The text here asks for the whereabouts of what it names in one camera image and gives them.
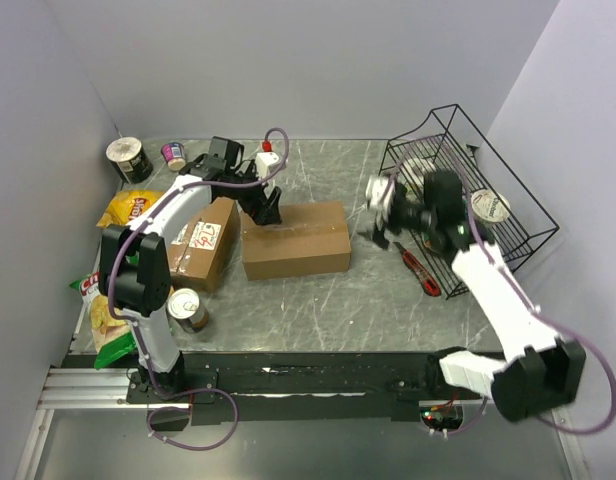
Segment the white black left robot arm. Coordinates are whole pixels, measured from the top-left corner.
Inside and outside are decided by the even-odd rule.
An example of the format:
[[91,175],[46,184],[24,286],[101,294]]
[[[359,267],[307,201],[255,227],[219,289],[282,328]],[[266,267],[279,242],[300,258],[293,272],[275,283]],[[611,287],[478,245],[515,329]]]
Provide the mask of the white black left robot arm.
[[162,401],[176,401],[186,389],[183,354],[167,319],[169,244],[196,213],[219,198],[236,201],[258,226],[280,224],[281,190],[270,183],[286,168],[289,153],[288,140],[277,154],[265,139],[259,157],[247,160],[241,143],[213,137],[208,151],[184,166],[145,213],[104,229],[99,290],[112,318],[129,326],[140,373]]

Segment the plain taped cardboard box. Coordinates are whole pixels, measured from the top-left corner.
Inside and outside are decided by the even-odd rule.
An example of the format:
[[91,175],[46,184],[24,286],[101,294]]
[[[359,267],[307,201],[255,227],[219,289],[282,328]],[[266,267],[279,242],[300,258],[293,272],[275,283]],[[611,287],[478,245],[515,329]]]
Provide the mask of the plain taped cardboard box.
[[282,223],[257,226],[241,215],[242,264],[250,281],[345,272],[352,257],[340,201],[282,205]]

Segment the red black box cutter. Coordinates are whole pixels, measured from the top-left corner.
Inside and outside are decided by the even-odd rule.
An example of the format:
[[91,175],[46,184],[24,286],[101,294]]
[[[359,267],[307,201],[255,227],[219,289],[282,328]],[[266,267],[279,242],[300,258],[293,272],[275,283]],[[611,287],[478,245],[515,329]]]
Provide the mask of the red black box cutter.
[[415,275],[422,291],[430,297],[440,297],[441,288],[423,264],[401,243],[393,241],[404,265]]

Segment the labelled cardboard express box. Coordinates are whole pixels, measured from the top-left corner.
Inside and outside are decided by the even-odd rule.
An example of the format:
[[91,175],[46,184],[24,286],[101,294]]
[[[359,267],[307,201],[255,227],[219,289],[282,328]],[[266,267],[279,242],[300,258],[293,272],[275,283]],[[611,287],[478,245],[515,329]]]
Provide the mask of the labelled cardboard express box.
[[173,287],[215,292],[239,225],[235,200],[218,198],[199,211],[168,248]]

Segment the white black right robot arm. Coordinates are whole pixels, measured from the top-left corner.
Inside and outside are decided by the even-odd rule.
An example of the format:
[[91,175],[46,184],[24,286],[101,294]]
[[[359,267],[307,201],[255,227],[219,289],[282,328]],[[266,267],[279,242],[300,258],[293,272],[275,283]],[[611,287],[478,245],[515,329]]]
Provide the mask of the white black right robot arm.
[[510,422],[572,403],[577,396],[586,353],[543,323],[528,296],[511,276],[489,230],[477,223],[459,174],[438,170],[424,177],[420,202],[389,175],[370,176],[366,209],[373,214],[371,240],[389,245],[387,232],[424,233],[452,272],[467,286],[494,329],[500,360],[450,348],[433,355],[425,386],[444,399],[458,388],[493,400]]

